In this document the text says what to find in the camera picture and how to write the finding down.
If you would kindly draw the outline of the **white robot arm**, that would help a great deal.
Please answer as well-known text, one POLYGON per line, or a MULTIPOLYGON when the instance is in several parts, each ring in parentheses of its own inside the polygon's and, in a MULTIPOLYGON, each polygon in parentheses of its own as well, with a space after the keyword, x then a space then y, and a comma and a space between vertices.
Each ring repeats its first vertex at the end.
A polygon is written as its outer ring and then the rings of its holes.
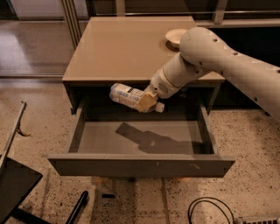
POLYGON ((280 67, 237 52, 203 27, 184 33, 179 52, 152 76, 135 109, 148 112, 158 99, 170 98, 185 84, 212 71, 280 120, 280 67))

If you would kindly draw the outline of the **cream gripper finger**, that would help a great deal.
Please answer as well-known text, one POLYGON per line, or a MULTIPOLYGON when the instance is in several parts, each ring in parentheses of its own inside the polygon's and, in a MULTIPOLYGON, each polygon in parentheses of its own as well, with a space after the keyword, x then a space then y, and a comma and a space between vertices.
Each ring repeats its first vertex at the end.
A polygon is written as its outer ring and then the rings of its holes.
POLYGON ((139 112, 151 112, 158 103, 158 95, 152 92, 144 92, 137 101, 135 109, 139 112))

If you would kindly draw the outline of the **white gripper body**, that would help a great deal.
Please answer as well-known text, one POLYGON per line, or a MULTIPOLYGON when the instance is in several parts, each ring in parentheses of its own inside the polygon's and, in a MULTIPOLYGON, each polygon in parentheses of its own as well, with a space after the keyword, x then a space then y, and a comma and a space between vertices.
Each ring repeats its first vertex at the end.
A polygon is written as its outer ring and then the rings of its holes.
POLYGON ((179 91, 181 72, 179 70, 166 71, 160 68, 151 78, 145 92, 160 99, 168 99, 179 91))

